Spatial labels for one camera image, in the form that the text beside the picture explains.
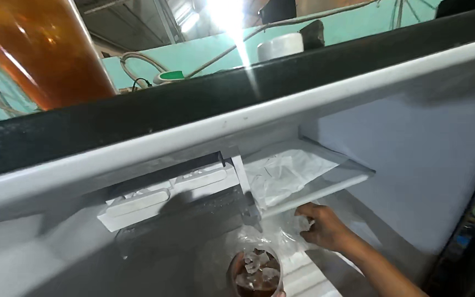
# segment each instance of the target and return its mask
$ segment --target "shelf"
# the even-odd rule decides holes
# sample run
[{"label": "shelf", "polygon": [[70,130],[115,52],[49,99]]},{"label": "shelf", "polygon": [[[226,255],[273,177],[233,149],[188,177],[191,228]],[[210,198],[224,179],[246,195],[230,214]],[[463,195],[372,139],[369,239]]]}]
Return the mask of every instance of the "shelf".
[{"label": "shelf", "polygon": [[261,218],[275,216],[307,202],[344,190],[369,179],[374,174],[373,170],[348,159],[346,162],[314,179],[301,191],[287,197],[282,203],[262,210]]}]

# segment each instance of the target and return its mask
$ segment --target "white container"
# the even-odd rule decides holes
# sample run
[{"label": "white container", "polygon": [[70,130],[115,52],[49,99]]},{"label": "white container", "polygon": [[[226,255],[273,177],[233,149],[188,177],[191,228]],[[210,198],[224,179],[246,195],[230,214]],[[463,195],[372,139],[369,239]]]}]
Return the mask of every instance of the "white container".
[{"label": "white container", "polygon": [[300,33],[289,33],[258,45],[260,62],[303,52],[303,38]]}]

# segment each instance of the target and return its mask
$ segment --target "white freezer wall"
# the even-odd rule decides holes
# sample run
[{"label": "white freezer wall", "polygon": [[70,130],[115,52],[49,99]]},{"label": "white freezer wall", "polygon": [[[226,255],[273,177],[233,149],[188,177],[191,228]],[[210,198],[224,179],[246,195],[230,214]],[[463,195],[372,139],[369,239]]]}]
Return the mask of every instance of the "white freezer wall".
[{"label": "white freezer wall", "polygon": [[300,133],[376,170],[349,192],[437,254],[475,189],[475,95],[427,104],[406,94],[312,120]]}]

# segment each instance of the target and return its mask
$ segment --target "ice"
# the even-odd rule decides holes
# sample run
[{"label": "ice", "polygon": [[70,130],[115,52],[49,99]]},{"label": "ice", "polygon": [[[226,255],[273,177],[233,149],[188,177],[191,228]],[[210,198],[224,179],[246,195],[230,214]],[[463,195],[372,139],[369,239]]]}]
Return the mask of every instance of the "ice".
[{"label": "ice", "polygon": [[245,288],[249,288],[251,290],[254,290],[254,286],[252,285],[252,281],[250,281],[248,278],[247,278],[247,274],[246,273],[242,273],[242,274],[239,274],[237,277],[236,277],[236,284],[240,287],[245,287]]},{"label": "ice", "polygon": [[258,258],[259,258],[259,260],[260,260],[260,264],[261,264],[261,265],[266,264],[266,263],[270,260],[269,256],[268,256],[267,253],[265,253],[265,252],[263,252],[262,254],[258,255]]},{"label": "ice", "polygon": [[258,256],[254,252],[245,253],[244,260],[245,260],[245,263],[248,262],[248,264],[245,265],[245,269],[247,270],[248,273],[252,274],[252,273],[258,271],[258,269],[261,266],[260,256]]},{"label": "ice", "polygon": [[265,268],[262,268],[261,271],[262,271],[262,277],[263,277],[264,282],[268,282],[276,276],[280,277],[280,272],[274,268],[265,267]]}]

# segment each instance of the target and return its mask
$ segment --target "orange container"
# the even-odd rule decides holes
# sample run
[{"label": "orange container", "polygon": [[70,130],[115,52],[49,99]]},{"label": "orange container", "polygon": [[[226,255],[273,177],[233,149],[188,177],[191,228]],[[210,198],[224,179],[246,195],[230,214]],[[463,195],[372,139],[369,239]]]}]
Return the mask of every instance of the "orange container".
[{"label": "orange container", "polygon": [[0,67],[44,110],[115,95],[72,0],[0,0]]}]

